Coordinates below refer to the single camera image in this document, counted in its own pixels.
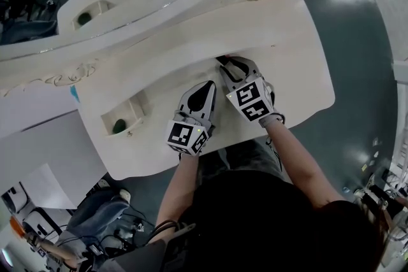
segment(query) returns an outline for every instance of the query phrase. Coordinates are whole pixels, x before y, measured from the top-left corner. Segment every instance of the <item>black shirt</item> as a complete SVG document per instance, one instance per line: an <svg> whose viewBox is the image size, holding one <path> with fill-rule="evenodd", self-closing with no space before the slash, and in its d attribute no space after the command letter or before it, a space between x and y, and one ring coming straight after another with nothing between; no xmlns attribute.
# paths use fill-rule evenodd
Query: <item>black shirt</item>
<svg viewBox="0 0 408 272"><path fill-rule="evenodd" d="M198 228L190 271L333 271L324 262L337 261L344 244L354 250L356 231L368 225L355 204L314 210L294 185L259 171L228 171L204 183L181 221Z"/></svg>

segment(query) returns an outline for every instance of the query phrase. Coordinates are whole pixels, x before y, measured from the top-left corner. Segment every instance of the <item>person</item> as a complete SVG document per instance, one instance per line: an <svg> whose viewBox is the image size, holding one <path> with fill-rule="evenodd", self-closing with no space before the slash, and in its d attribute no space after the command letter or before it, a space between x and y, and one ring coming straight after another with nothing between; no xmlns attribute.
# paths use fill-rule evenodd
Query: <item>person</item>
<svg viewBox="0 0 408 272"><path fill-rule="evenodd" d="M70 218L67 228L53 244L36 233L27 233L30 245L42 248L47 254L47 268L58 271L97 271L105 255L92 255L88 248L102 248L101 241L108 226L129 208L130 193L124 189L101 189L87 197Z"/></svg>
<svg viewBox="0 0 408 272"><path fill-rule="evenodd" d="M354 195L367 206L372 214L378 216L382 211L387 223L387 229L392 231L396 228L399 222L401 222L401 219L406 218L403 209L404 207L408 208L408 201L400 196L392 198L380 187L375 185L374 180L375 175L373 174L368 180L367 186L364 189L356 190ZM378 197L379 203L371 196L371 194Z"/></svg>
<svg viewBox="0 0 408 272"><path fill-rule="evenodd" d="M186 271L375 271L385 246L382 224L333 188L279 117L274 113L261 125L293 184L255 141L227 147L229 168L202 178L197 189L199 167L222 166L219 154L182 154L156 225L196 224ZM174 232L169 228L151 242Z"/></svg>

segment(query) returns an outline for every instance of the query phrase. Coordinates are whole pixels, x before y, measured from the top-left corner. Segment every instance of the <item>shelf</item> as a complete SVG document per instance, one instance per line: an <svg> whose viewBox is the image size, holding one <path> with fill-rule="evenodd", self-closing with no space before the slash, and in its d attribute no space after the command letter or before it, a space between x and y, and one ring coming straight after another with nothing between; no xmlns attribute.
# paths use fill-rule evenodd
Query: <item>shelf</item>
<svg viewBox="0 0 408 272"><path fill-rule="evenodd" d="M139 127L143 123L143 110L140 106L137 96L122 102L108 113L101 116L103 124L106 129L106 137L116 137L126 135L130 137L133 135L131 131ZM127 128L124 131L113 133L113 127L119 119L123 119Z"/></svg>

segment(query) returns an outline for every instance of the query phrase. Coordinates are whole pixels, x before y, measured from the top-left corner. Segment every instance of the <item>blue object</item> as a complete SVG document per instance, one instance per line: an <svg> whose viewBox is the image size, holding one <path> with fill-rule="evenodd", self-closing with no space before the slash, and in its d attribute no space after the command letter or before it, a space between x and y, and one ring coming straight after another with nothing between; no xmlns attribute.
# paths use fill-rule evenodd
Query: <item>blue object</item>
<svg viewBox="0 0 408 272"><path fill-rule="evenodd" d="M77 93L77 89L75 88L75 85L72 85L69 90L71 91L72 96L78 101L78 103L81 103L81 101L79 101L79 97L78 97L78 93Z"/></svg>

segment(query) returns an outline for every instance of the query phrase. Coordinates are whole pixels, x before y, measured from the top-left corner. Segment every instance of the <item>cable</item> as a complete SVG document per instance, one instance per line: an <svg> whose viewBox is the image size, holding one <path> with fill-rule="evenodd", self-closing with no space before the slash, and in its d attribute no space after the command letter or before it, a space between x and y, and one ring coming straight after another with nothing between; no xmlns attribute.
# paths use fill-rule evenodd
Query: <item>cable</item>
<svg viewBox="0 0 408 272"><path fill-rule="evenodd" d="M155 231L157 231L160 227L164 226L165 224L169 224L169 223L171 223L171 224L177 224L177 222L174 221L174 220L165 220L165 221L161 222L159 225L157 225L157 226L154 228L154 230L152 231L152 233L154 233Z"/></svg>
<svg viewBox="0 0 408 272"><path fill-rule="evenodd" d="M60 8L60 4L61 4L61 0L56 0L54 1L55 4L55 9L53 12L50 13L50 15L48 16L48 21L53 20L55 14L57 14L58 9Z"/></svg>
<svg viewBox="0 0 408 272"><path fill-rule="evenodd" d="M137 212L137 213L143 215L143 218L147 219L147 217L145 216L145 214L144 214L143 212L141 212L141 211L139 211L139 210L136 210L133 206L131 206L130 203L129 203L129 207L130 207L133 211L135 211L135 212Z"/></svg>
<svg viewBox="0 0 408 272"><path fill-rule="evenodd" d="M129 215L130 217L134 217L134 218L139 218L140 220L150 224L152 227L154 227L154 224L148 220L145 220L144 218L138 217L137 215L133 215L133 214L128 214L128 213L122 213L122 215Z"/></svg>
<svg viewBox="0 0 408 272"><path fill-rule="evenodd" d="M52 240L54 240L54 239L56 239L56 237L58 237L59 235L57 234L57 235L55 235L54 237L52 237L52 238L50 238L50 239L48 239L49 241L52 241Z"/></svg>
<svg viewBox="0 0 408 272"><path fill-rule="evenodd" d="M104 241L107 237L114 237L115 239L117 239L114 234L107 234L107 235L106 235L105 237L103 237L103 238L101 239L101 241L99 242L99 244L98 244L98 247L99 247L99 248L102 248L102 249L103 249L103 247L102 247L102 241Z"/></svg>
<svg viewBox="0 0 408 272"><path fill-rule="evenodd" d="M59 225L58 227L60 227L60 228L62 228L62 227L66 227L67 226L67 224L63 224L63 225ZM49 234L47 234L43 239L46 239L48 236L50 236L52 233L54 233L55 232L55 229L53 229Z"/></svg>
<svg viewBox="0 0 408 272"><path fill-rule="evenodd" d="M79 239L82 239L82 238L94 238L94 239L96 239L96 241L99 241L97 239L97 237L95 237L95 236L71 237L71 238L68 238L66 241L63 241L61 244L58 244L57 247L60 247L63 244L69 243L70 241L79 240Z"/></svg>
<svg viewBox="0 0 408 272"><path fill-rule="evenodd" d="M151 233L149 238L147 239L145 246L149 243L150 240L152 240L154 237L156 237L159 233L162 233L164 230L170 229L170 228L176 228L177 230L177 223L176 224L168 224L164 225L163 227L159 228L155 232Z"/></svg>
<svg viewBox="0 0 408 272"><path fill-rule="evenodd" d="M277 112L273 112L272 115L279 116L280 119L282 119L282 124L285 124L285 122L286 122L286 117L285 117L283 114L277 113Z"/></svg>
<svg viewBox="0 0 408 272"><path fill-rule="evenodd" d="M154 237L156 237L159 233L163 232L164 230L167 230L169 228L176 228L176 231L180 230L180 224L174 220L165 220L161 222L154 230L150 233L149 238L147 239L145 246L149 243L150 240L152 240Z"/></svg>

